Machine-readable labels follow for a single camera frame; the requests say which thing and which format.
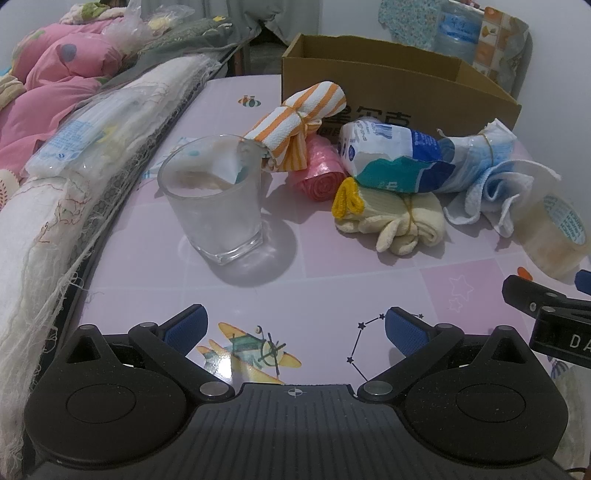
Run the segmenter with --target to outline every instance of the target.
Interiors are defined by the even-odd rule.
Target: orange striped towel
[[[263,117],[245,138],[267,147],[269,158],[263,159],[264,170],[304,170],[306,137],[320,128],[324,117],[339,113],[346,105],[341,87],[333,82],[320,82],[290,96]]]

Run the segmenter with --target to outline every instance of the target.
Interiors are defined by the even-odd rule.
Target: blue and white packaging
[[[454,172],[433,137],[398,125],[359,119],[340,130],[344,168],[364,187],[399,193],[441,188]]]

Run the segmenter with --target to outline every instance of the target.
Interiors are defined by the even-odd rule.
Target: clear drinking glass
[[[199,138],[158,171],[187,239],[223,265],[262,244],[259,144],[236,135]]]

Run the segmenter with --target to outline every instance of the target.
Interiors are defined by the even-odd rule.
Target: black clamp
[[[516,275],[503,282],[503,298],[535,318],[532,350],[591,368],[591,301],[570,299]]]

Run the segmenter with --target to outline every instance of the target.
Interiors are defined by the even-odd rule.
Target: cardboard box
[[[319,133],[336,142],[361,116],[440,138],[477,134],[495,118],[513,129],[521,105],[462,60],[362,37],[299,34],[282,58],[282,99],[323,80],[340,85],[347,108]]]

